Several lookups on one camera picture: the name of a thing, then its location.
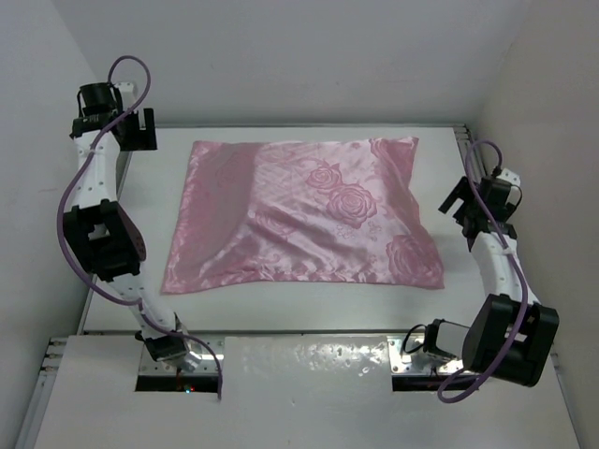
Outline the pink satin pillowcase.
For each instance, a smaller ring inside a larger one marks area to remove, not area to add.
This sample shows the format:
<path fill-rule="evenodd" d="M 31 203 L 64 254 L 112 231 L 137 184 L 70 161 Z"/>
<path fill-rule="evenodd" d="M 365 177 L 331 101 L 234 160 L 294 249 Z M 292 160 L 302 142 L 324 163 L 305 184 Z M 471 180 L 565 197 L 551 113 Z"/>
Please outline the pink satin pillowcase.
<path fill-rule="evenodd" d="M 196 142 L 163 293 L 247 282 L 441 289 L 441 256 L 410 189 L 417 145 Z"/>

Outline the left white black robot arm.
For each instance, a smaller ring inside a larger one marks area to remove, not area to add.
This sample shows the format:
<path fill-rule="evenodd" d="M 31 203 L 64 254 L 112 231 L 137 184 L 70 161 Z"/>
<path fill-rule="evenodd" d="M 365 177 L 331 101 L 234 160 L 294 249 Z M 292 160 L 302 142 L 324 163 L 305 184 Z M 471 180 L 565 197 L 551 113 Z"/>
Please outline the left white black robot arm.
<path fill-rule="evenodd" d="M 117 166 L 124 152 L 157 147 L 153 111 L 132 110 L 132 82 L 99 82 L 80 87 L 78 116 L 70 137 L 78 172 L 58 212 L 58 235 L 72 264 L 84 277 L 110 287 L 104 298 L 124 306 L 139 324 L 138 338 L 153 361 L 182 369 L 190 346 L 182 339 L 177 314 L 146 287 L 143 237 L 118 201 Z"/>

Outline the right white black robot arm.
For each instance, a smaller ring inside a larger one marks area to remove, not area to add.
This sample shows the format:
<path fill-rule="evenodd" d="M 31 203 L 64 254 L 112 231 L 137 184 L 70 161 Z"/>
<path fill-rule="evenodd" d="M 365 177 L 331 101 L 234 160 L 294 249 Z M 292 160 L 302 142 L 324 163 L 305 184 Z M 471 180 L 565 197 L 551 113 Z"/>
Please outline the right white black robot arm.
<path fill-rule="evenodd" d="M 541 305 L 508 258 L 517 258 L 517 234 L 507 220 L 517 206 L 508 201 L 520 189 L 519 176 L 503 168 L 471 185 L 462 177 L 439 211 L 461 200 L 453 218 L 462 226 L 476 261 L 486 299 L 470 326 L 436 319 L 427 325 L 421 351 L 432 359 L 460 360 L 471 372 L 484 372 L 513 327 L 519 331 L 498 368 L 496 379 L 536 385 L 559 326 L 556 310 Z"/>

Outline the white foam front board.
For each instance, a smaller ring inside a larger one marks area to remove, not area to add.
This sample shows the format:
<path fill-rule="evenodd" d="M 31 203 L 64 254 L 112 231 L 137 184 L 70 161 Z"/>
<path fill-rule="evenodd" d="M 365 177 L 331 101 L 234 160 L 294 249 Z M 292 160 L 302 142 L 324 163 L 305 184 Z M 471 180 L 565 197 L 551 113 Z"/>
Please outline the white foam front board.
<path fill-rule="evenodd" d="M 221 395 L 139 392 L 141 345 L 72 337 L 39 448 L 574 448 L 552 367 L 533 388 L 489 381 L 466 400 L 392 388 L 381 338 L 225 341 Z"/>

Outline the right aluminium frame rail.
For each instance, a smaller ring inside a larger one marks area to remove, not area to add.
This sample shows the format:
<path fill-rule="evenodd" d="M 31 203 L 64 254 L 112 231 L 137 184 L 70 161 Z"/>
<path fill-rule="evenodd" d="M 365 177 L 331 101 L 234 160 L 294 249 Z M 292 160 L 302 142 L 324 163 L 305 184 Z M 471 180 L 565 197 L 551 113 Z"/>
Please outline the right aluminium frame rail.
<path fill-rule="evenodd" d="M 458 124 L 453 127 L 454 136 L 458 149 L 460 152 L 460 158 L 464 165 L 466 165 L 467 152 L 471 147 L 471 144 L 475 142 L 474 135 L 470 128 L 465 124 Z M 472 175 L 475 181 L 480 181 L 483 177 L 489 174 L 488 169 L 483 158 L 483 147 L 477 147 L 472 154 Z"/>

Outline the aluminium frame rail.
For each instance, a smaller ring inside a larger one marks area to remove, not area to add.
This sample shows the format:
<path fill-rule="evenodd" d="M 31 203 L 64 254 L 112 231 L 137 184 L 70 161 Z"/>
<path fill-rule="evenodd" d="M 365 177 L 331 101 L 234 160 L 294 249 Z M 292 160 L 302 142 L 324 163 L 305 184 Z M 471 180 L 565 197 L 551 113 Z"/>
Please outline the aluminium frame rail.
<path fill-rule="evenodd" d="M 15 444 L 16 449 L 34 448 L 51 392 L 65 352 L 67 338 L 52 338 L 46 348 L 37 382 L 30 397 L 26 414 Z"/>
<path fill-rule="evenodd" d="M 471 147 L 471 144 L 475 142 L 474 135 L 470 128 L 465 124 L 458 124 L 453 127 L 454 136 L 458 149 L 460 152 L 460 158 L 464 165 L 466 165 L 467 152 Z M 472 175 L 475 181 L 480 181 L 483 177 L 489 174 L 488 169 L 483 158 L 483 147 L 477 147 L 472 154 Z"/>

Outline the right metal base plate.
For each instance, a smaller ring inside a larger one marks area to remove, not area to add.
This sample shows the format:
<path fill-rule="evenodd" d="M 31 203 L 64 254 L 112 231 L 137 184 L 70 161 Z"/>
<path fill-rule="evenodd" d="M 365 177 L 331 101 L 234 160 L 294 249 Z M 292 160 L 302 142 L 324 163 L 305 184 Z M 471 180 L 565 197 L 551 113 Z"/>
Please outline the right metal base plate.
<path fill-rule="evenodd" d="M 458 359 L 444 360 L 425 354 L 422 349 L 412 352 L 424 341 L 423 334 L 410 336 L 404 343 L 403 334 L 387 338 L 389 367 L 395 376 L 448 376 L 462 368 Z"/>

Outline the metal base plate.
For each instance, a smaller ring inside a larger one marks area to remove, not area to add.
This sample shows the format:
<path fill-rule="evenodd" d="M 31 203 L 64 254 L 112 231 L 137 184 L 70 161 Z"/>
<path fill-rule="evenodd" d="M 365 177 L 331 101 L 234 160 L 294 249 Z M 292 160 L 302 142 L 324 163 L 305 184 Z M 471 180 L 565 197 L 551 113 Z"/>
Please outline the metal base plate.
<path fill-rule="evenodd" d="M 216 359 L 224 361 L 222 347 L 217 347 Z M 183 376 L 214 376 L 218 373 L 215 358 L 202 345 L 191 342 L 189 355 L 176 356 L 172 361 L 154 361 L 144 347 L 139 360 L 139 376 L 174 376 L 180 370 Z"/>
<path fill-rule="evenodd" d="M 389 367 L 395 376 L 448 376 L 462 368 L 458 359 L 444 360 L 425 354 L 422 349 L 412 352 L 424 341 L 423 334 L 410 336 L 404 343 L 403 334 L 387 338 Z"/>

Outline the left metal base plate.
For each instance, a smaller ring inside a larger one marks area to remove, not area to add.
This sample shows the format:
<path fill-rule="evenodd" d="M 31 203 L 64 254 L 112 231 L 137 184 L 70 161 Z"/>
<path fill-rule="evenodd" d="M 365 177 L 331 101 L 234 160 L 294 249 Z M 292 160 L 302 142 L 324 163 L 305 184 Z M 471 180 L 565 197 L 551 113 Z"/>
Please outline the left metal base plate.
<path fill-rule="evenodd" d="M 216 359 L 224 361 L 222 347 L 217 347 Z M 174 376 L 180 370 L 183 376 L 214 376 L 218 373 L 215 358 L 202 345 L 191 342 L 189 355 L 176 356 L 172 361 L 154 361 L 144 347 L 139 360 L 139 376 Z"/>

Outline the left aluminium frame rail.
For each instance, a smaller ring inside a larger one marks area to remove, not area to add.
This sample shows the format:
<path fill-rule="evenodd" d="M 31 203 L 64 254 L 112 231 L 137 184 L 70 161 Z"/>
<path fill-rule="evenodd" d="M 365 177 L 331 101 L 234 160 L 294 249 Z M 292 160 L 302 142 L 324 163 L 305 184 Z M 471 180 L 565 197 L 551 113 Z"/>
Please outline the left aluminium frame rail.
<path fill-rule="evenodd" d="M 16 449 L 34 448 L 51 392 L 65 352 L 67 338 L 52 338 L 46 348 L 37 382 L 30 397 L 26 414 L 15 444 Z"/>

